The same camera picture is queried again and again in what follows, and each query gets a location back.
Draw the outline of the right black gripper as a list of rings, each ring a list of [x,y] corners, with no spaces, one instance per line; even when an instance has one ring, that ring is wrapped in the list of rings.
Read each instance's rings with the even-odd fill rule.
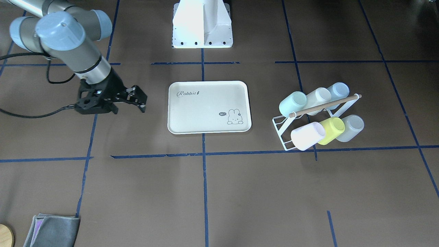
[[[108,76],[100,83],[100,99],[109,99],[112,102],[122,102],[135,105],[143,114],[146,111],[147,94],[138,86],[131,88],[124,86],[116,71],[111,68]],[[119,108],[114,103],[106,104],[107,112],[118,114]]]

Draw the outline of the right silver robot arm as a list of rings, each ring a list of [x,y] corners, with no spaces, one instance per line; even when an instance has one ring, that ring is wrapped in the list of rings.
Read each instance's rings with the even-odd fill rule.
[[[14,19],[9,32],[25,55],[60,59],[80,79],[76,103],[55,111],[80,114],[118,113],[116,103],[135,105],[145,112],[147,95],[137,85],[127,88],[94,44],[110,37],[112,22],[101,10],[85,10],[67,0],[8,0],[32,16]]]

